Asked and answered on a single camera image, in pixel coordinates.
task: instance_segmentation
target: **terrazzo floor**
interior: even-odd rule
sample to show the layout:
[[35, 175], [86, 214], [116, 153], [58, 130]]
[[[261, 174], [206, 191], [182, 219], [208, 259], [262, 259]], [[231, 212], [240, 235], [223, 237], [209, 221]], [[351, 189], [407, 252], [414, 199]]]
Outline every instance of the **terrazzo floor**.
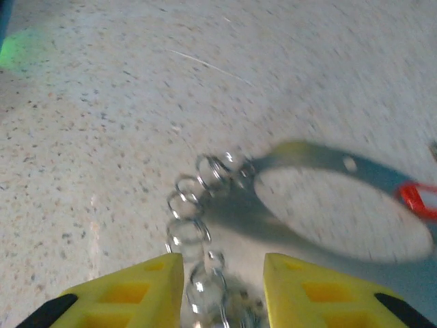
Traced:
[[[165, 198], [199, 153], [255, 156], [306, 138], [437, 182], [437, 1], [15, 2], [0, 57], [1, 328], [72, 285], [162, 254]], [[264, 182], [292, 190], [305, 179], [282, 174]], [[306, 184], [341, 207], [348, 193], [317, 177]], [[384, 232], [372, 197], [348, 211], [374, 209], [361, 220], [385, 242], [348, 215], [326, 223], [314, 189], [292, 203], [295, 223], [311, 209], [303, 234], [354, 230], [346, 242], [361, 238], [361, 257], [429, 249], [418, 221]], [[250, 244], [225, 255], [237, 262]]]

